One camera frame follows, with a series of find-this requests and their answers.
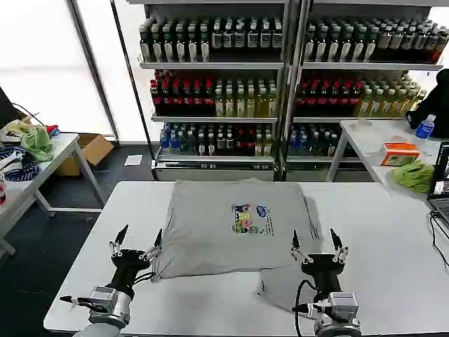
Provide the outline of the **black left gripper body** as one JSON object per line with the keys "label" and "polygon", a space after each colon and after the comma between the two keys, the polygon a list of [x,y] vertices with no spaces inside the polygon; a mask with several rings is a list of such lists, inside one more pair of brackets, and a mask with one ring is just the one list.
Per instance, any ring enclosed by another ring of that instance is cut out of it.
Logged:
{"label": "black left gripper body", "polygon": [[133,286],[139,282],[150,280],[155,272],[147,272],[138,276],[142,270],[147,270],[151,262],[144,251],[122,249],[120,255],[111,257],[116,271],[111,280],[111,287],[122,293],[134,293]]}

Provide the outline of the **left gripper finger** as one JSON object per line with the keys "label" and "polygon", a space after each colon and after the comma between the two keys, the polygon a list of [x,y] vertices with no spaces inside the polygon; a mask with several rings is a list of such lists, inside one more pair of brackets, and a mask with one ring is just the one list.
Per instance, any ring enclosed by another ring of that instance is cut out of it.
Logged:
{"label": "left gripper finger", "polygon": [[111,257],[116,258],[123,255],[122,253],[122,244],[126,237],[126,233],[128,231],[129,224],[126,224],[116,235],[114,241],[109,242],[109,247],[112,251]]}
{"label": "left gripper finger", "polygon": [[154,241],[153,247],[140,254],[140,260],[154,260],[159,255],[161,252],[162,232],[163,230],[160,229]]}

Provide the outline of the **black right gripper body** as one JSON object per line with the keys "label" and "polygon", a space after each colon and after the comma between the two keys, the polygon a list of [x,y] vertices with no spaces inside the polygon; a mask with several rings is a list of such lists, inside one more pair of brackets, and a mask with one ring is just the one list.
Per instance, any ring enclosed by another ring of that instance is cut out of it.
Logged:
{"label": "black right gripper body", "polygon": [[311,254],[301,263],[301,271],[313,278],[318,295],[342,291],[338,276],[344,267],[345,263],[334,260],[333,254]]}

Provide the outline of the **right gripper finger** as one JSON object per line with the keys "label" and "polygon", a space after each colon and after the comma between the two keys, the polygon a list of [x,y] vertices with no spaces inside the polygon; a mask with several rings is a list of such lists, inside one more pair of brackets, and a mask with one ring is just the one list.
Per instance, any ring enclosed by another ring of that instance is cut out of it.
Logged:
{"label": "right gripper finger", "polygon": [[334,263],[345,263],[349,248],[347,246],[343,246],[340,237],[334,231],[333,228],[330,228],[330,234],[333,241],[333,246],[335,249],[335,254],[333,256]]}
{"label": "right gripper finger", "polygon": [[312,257],[310,257],[307,253],[305,253],[304,251],[301,250],[300,240],[299,240],[296,230],[293,231],[292,246],[290,248],[290,254],[299,263],[312,264],[314,262]]}

